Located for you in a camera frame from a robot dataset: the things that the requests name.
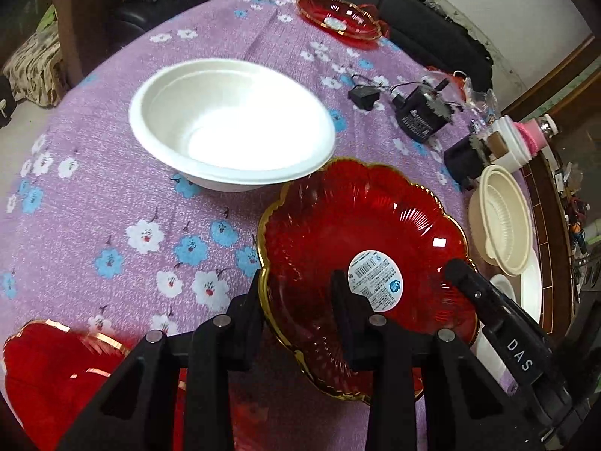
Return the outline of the cream plastic bowl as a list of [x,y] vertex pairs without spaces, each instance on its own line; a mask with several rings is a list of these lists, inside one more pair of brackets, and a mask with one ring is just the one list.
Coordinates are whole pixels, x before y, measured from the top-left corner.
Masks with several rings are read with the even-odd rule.
[[486,167],[468,204],[468,222],[482,259],[505,275],[525,272],[533,249],[533,226],[525,196],[505,168]]

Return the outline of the red wedding plate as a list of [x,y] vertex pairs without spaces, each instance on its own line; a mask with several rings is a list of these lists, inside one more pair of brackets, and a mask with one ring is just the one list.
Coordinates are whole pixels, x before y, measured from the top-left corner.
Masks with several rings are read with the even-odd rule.
[[59,441],[129,355],[102,334],[86,337],[32,323],[7,341],[6,393],[24,447],[61,450]]

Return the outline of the red gold-rimmed plate with sticker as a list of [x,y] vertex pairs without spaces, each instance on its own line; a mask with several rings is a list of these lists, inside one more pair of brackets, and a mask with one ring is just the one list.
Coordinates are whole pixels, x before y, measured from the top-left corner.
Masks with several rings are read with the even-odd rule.
[[449,261],[470,256],[464,230],[432,191],[391,166],[337,158],[285,184],[259,222],[258,255],[269,326],[333,398],[365,402],[373,386],[343,355],[331,303],[335,271],[408,331],[477,339],[473,306],[443,276]]

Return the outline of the white paper bowl at edge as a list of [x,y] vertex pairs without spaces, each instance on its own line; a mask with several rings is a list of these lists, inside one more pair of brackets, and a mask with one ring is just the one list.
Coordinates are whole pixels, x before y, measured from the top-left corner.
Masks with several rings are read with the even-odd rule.
[[519,305],[536,323],[540,323],[542,301],[542,275],[538,257],[532,248],[525,271],[519,275]]

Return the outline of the black cylindrical device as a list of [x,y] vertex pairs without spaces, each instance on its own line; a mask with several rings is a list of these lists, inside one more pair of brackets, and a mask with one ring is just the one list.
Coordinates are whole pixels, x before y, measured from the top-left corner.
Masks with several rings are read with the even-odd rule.
[[462,191],[472,191],[484,169],[490,165],[486,142],[471,133],[444,152],[444,164]]

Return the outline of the white plastic jar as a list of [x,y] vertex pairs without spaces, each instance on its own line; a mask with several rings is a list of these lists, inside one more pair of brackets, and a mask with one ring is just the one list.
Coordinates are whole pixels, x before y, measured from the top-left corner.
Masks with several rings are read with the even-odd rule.
[[490,133],[500,132],[508,146],[508,153],[501,158],[492,156],[491,163],[514,173],[530,161],[531,156],[518,128],[508,116],[503,116],[494,121],[490,126]]

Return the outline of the brown tape roll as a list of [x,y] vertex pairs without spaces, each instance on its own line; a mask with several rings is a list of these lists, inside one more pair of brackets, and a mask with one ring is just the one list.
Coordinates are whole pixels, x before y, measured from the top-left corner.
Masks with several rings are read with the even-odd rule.
[[491,155],[498,159],[508,153],[508,146],[500,132],[492,132],[485,139]]

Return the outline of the small black plug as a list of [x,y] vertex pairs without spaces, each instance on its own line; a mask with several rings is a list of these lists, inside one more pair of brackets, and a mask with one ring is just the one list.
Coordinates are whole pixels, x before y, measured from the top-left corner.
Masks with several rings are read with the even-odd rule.
[[359,110],[371,111],[380,99],[380,90],[377,86],[357,85],[348,91],[347,97]]

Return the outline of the far red gold-rimmed plate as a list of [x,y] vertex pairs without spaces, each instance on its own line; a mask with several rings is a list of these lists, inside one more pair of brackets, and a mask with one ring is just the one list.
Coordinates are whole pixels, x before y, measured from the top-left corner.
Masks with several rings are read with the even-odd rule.
[[389,34],[387,23],[371,3],[346,0],[296,0],[300,15],[335,37],[355,42],[374,42]]

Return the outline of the patterned cushion stool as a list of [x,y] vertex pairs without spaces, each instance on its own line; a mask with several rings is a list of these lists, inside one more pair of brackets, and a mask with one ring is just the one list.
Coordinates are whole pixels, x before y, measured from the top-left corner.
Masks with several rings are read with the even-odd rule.
[[65,95],[65,84],[59,37],[54,27],[31,35],[5,62],[2,73],[16,102],[56,107]]

